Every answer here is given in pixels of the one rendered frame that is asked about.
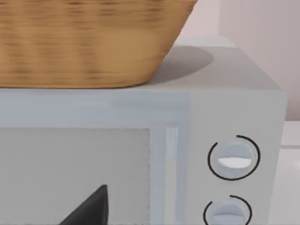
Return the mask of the pale microwave door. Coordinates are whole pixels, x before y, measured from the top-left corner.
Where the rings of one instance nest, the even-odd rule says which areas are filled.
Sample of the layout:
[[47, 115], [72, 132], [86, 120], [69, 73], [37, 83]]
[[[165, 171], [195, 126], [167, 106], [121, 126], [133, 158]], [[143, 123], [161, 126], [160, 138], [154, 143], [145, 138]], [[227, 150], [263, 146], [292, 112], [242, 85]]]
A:
[[180, 90], [0, 90], [0, 225], [58, 225], [101, 185], [110, 225], [166, 225], [167, 127], [184, 222], [190, 104]]

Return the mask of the woven wicker basket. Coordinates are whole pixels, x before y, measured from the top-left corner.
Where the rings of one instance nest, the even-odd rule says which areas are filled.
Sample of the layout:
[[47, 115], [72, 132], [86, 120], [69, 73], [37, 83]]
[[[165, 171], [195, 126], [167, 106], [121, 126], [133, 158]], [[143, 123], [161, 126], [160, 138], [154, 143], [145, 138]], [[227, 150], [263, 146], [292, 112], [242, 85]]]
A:
[[0, 88], [150, 81], [198, 0], [0, 0]]

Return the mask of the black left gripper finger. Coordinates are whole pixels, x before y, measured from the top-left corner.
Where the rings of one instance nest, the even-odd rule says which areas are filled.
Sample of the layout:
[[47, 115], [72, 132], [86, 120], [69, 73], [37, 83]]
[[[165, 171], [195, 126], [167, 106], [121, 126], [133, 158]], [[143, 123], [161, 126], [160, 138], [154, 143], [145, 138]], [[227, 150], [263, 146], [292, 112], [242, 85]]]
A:
[[108, 218], [108, 188], [107, 185], [101, 185], [60, 222], [60, 225], [108, 225]]

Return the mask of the pale microwave knob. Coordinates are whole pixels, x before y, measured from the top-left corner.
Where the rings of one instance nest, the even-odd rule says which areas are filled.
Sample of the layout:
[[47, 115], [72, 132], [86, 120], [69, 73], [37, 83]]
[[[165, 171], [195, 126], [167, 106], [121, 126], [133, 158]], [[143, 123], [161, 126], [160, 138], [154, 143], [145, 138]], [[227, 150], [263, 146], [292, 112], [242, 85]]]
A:
[[245, 220], [246, 209], [236, 201], [219, 202], [210, 213], [212, 225], [244, 225]]
[[255, 158], [252, 147], [243, 141], [230, 141], [216, 149], [217, 169], [228, 178], [244, 176]]

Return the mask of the pale microwave oven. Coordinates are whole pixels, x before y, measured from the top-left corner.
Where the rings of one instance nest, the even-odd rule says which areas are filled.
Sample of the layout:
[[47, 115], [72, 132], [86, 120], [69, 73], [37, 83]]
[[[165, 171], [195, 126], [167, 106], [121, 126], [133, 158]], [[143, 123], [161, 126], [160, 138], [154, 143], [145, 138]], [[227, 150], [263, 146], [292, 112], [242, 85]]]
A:
[[[267, 224], [285, 121], [284, 91], [221, 37], [178, 40], [152, 82], [117, 90], [129, 89], [190, 94], [185, 220], [179, 225], [212, 225], [211, 210], [228, 200], [245, 207], [244, 225]], [[230, 141], [249, 144], [255, 156], [251, 170], [232, 179], [216, 166], [216, 149]]]

